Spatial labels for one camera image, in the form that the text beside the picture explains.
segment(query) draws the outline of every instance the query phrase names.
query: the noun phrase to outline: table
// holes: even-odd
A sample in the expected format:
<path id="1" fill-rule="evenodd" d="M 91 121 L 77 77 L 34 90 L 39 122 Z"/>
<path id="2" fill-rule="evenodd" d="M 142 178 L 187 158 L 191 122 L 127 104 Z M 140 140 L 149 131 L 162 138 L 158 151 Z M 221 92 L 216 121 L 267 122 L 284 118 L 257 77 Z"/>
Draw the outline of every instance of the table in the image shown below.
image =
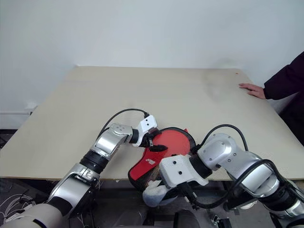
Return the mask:
<path id="1" fill-rule="evenodd" d="M 159 128 L 187 128 L 197 143 L 218 124 L 233 124 L 249 150 L 272 160 L 282 175 L 304 178 L 304 147 L 266 100 L 247 95 L 251 81 L 238 69 L 169 69 L 82 66 L 74 68 L 0 151 L 0 176 L 60 179 L 79 162 L 101 127 L 116 112 L 141 108 Z M 116 123 L 136 127 L 142 113 L 126 112 Z M 240 137 L 229 133 L 243 148 Z M 103 179 L 126 179 L 143 148 L 122 146 Z M 229 180 L 224 170 L 210 179 Z"/>

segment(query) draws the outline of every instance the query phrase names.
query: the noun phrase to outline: floor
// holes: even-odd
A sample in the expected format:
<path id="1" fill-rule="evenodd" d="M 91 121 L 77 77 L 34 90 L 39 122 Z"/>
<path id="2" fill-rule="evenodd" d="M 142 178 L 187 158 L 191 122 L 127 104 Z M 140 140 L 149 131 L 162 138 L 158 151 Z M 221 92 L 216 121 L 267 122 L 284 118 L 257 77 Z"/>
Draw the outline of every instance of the floor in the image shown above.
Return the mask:
<path id="1" fill-rule="evenodd" d="M 0 188 L 0 204 L 9 196 L 12 196 L 14 194 L 22 194 L 27 189 L 29 189 L 29 191 L 26 194 L 33 198 L 36 196 L 36 194 L 40 194 L 43 196 L 42 192 L 31 188 L 23 182 L 10 182 L 10 179 L 1 179 L 1 181 L 2 182 Z M 147 206 L 145 206 L 144 202 L 140 198 L 140 194 L 130 195 L 129 197 L 123 199 L 113 198 L 111 196 L 107 196 L 106 198 L 104 198 L 104 196 L 105 195 L 103 195 L 103 192 L 101 191 L 96 197 L 96 202 L 98 204 L 98 207 L 94 211 L 96 227 L 110 228 L 114 225 L 121 225 L 117 224 L 117 221 L 123 213 L 127 213 L 127 219 L 125 220 L 125 222 L 127 222 L 126 225 L 131 225 L 136 221 L 144 219 L 139 216 L 139 213 L 142 215 L 146 215 L 147 212 L 151 212 L 155 215 L 156 218 L 155 225 L 162 226 L 165 228 L 172 228 L 172 220 L 174 213 L 179 211 L 180 209 L 188 209 L 195 214 L 201 228 L 214 228 L 205 209 L 194 211 L 189 205 L 189 203 L 187 203 L 182 197 L 177 198 L 174 202 L 166 206 L 148 208 Z M 199 200 L 205 202 L 212 202 L 214 199 L 199 197 Z M 0 211 L 4 211 L 8 203 L 9 200 L 0 207 Z M 22 205 L 17 205 L 15 209 L 19 209 L 21 208 L 21 206 Z M 254 207 L 248 210 L 238 210 L 238 213 L 234 211 L 226 212 L 221 206 L 215 208 L 213 212 L 216 213 L 220 218 L 229 218 L 233 228 L 274 227 L 268 211 L 260 203 L 257 203 Z M 85 224 L 91 224 L 89 216 L 87 216 L 86 218 L 83 217 L 83 221 Z M 68 228 L 68 221 L 66 221 L 66 223 L 63 224 L 62 227 Z M 70 220 L 70 227 L 82 228 L 84 226 L 82 225 L 82 222 L 79 218 L 74 218 Z"/>

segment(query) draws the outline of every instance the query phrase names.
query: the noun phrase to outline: white wall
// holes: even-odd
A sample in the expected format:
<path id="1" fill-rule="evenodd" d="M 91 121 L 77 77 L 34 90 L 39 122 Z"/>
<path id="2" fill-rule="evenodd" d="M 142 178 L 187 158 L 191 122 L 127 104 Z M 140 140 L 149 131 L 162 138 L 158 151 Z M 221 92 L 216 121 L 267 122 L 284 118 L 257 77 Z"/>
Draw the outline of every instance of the white wall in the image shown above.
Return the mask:
<path id="1" fill-rule="evenodd" d="M 40 104 L 74 65 L 236 67 L 262 85 L 303 51 L 303 22 L 302 0 L 0 0 L 0 111 Z"/>

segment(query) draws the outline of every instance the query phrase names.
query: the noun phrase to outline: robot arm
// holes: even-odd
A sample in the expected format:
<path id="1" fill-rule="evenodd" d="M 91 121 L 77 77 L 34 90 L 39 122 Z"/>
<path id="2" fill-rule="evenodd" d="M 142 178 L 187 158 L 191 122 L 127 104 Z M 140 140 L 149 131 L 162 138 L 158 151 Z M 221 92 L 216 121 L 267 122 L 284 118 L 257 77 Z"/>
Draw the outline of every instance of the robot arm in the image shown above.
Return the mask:
<path id="1" fill-rule="evenodd" d="M 160 173 L 168 190 L 177 187 L 190 203 L 210 209 L 220 203 L 197 202 L 195 193 L 186 183 L 196 181 L 200 185 L 206 185 L 206 178 L 220 167 L 224 168 L 234 181 L 248 173 L 248 169 L 252 169 L 240 186 L 262 202 L 283 227 L 303 219 L 304 204 L 288 191 L 286 183 L 291 183 L 286 182 L 284 178 L 279 179 L 272 167 L 263 164 L 256 154 L 240 149 L 226 134 L 212 135 L 193 156 L 178 155 L 162 159 Z"/>
<path id="2" fill-rule="evenodd" d="M 138 129 L 112 124 L 97 138 L 80 163 L 76 163 L 55 186 L 46 203 L 24 211 L 2 228 L 57 228 L 63 220 L 79 215 L 91 205 L 100 173 L 120 145 L 140 146 L 145 135 L 154 131 L 157 131 L 157 123 L 152 115 L 144 118 Z"/>

